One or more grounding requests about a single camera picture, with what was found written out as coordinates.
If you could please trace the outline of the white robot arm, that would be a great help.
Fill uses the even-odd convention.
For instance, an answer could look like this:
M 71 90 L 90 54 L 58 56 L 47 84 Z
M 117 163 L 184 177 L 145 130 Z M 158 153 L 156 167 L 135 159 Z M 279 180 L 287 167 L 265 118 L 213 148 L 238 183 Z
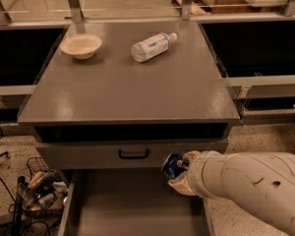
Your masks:
M 295 236 L 295 155 L 287 152 L 223 154 L 192 150 L 168 155 L 168 185 L 184 196 L 227 199 Z

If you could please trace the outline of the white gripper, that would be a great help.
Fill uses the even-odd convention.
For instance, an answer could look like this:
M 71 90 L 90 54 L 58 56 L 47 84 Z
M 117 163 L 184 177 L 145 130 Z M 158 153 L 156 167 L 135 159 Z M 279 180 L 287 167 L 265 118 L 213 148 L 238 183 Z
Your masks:
M 194 196 L 196 194 L 201 198 L 219 199 L 219 196 L 208 189 L 203 176 L 207 161 L 217 155 L 219 155 L 219 152 L 215 150 L 191 150 L 184 153 L 182 155 L 183 159 L 189 161 L 187 177 L 182 175 L 176 179 L 171 179 L 168 181 L 168 185 L 184 196 Z

